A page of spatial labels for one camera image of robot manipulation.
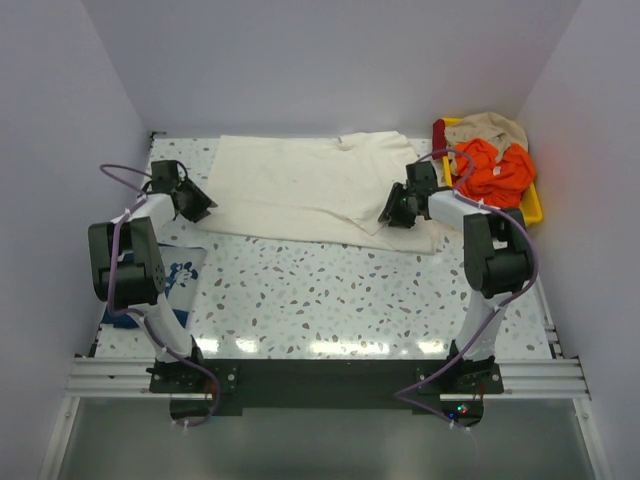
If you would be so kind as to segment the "cream t shirt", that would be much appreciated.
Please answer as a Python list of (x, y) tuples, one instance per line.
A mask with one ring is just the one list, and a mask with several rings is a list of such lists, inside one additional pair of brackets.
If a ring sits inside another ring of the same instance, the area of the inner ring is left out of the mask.
[(277, 240), (329, 242), (433, 254), (443, 230), (418, 220), (409, 229), (378, 221), (391, 187), (417, 153), (402, 134), (336, 139), (221, 138), (206, 193), (217, 204), (204, 231)]

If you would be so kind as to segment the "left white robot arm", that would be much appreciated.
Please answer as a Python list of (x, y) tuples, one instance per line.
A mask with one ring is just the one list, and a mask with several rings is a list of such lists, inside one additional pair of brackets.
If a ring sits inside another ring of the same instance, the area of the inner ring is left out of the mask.
[(159, 363), (196, 364), (195, 340), (170, 307), (157, 231), (178, 217), (198, 223), (217, 204), (178, 160), (153, 162), (146, 177), (134, 188), (133, 206), (88, 228), (93, 289), (111, 318), (128, 318), (144, 331)]

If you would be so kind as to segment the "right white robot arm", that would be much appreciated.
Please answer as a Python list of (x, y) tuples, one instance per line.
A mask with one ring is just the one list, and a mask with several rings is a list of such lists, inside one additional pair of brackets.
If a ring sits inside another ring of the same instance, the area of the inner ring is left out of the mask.
[(394, 183), (378, 221), (411, 228), (416, 220), (437, 220), (463, 235), (463, 267), (471, 297), (450, 357), (481, 362), (495, 355), (506, 308), (535, 282), (538, 262), (521, 211), (473, 201), (440, 187), (429, 162), (406, 166), (407, 179)]

